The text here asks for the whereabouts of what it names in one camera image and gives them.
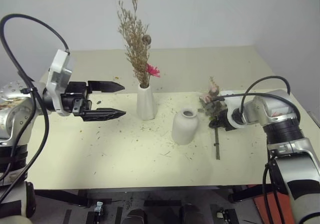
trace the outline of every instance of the orange object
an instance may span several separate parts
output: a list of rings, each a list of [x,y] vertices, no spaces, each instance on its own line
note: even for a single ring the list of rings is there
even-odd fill
[[[273,222],[274,224],[281,224],[281,219],[280,219],[280,215],[278,212],[278,208],[277,208],[277,204],[275,201],[275,197],[273,193],[269,193],[267,195],[268,197],[268,201],[269,201],[269,206],[270,206],[270,211],[271,211],[271,215],[273,218]],[[268,215],[266,214],[267,210],[266,210],[266,206],[264,204],[264,197],[263,196],[259,196],[254,198],[254,202],[256,203],[256,207],[258,208],[258,211],[260,213],[260,216],[264,222],[264,224],[270,224],[269,220],[268,220]],[[279,202],[280,202],[280,206],[282,208],[282,212],[284,214],[284,220],[285,220],[285,224],[295,224],[295,220],[292,214],[292,210],[291,210],[291,206],[290,206],[290,199],[287,195],[278,193],[278,198],[279,198]]]

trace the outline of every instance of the pink gerbera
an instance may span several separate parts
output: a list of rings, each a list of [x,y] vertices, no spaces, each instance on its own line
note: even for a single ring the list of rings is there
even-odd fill
[[[150,75],[160,77],[160,75],[159,75],[160,70],[158,69],[158,67],[153,67],[152,65],[147,64],[146,70]]]

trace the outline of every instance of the dried flower bunch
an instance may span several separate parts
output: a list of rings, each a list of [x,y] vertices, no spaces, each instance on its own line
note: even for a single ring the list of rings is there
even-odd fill
[[[159,69],[148,64],[148,50],[151,46],[151,37],[147,34],[148,25],[143,25],[141,20],[137,19],[138,0],[132,0],[132,5],[133,12],[126,10],[123,1],[119,1],[118,31],[126,41],[126,56],[134,68],[134,74],[141,88],[147,88],[151,75],[160,77]]]
[[[219,93],[220,87],[214,82],[214,78],[210,77],[208,93],[200,96],[200,102],[205,114],[212,118],[215,118],[221,110],[226,108],[221,101],[213,101],[213,98],[218,96]]]

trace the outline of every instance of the vase opening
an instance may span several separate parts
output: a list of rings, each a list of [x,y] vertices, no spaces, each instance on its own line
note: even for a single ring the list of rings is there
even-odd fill
[[[192,110],[184,110],[183,115],[187,118],[192,118],[196,116]]]
[[[142,89],[147,89],[149,87],[149,85],[147,87],[143,87],[141,84],[139,84],[140,88]]]

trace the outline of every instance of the table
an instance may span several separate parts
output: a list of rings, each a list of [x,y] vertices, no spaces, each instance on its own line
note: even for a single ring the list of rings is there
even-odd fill
[[[214,131],[209,118],[199,113],[200,126],[192,143],[176,145],[171,139],[177,111],[200,108],[200,92],[155,93],[154,120],[139,120],[136,94],[91,95],[93,109],[112,107],[127,111],[107,122],[52,113],[50,134],[42,154],[29,171],[36,189],[89,189],[164,186],[258,184],[266,163],[266,139],[257,124],[245,129],[219,130],[220,157],[215,158]],[[301,111],[301,129],[320,156],[319,129]],[[32,156],[43,133],[43,118],[35,121],[28,145]]]

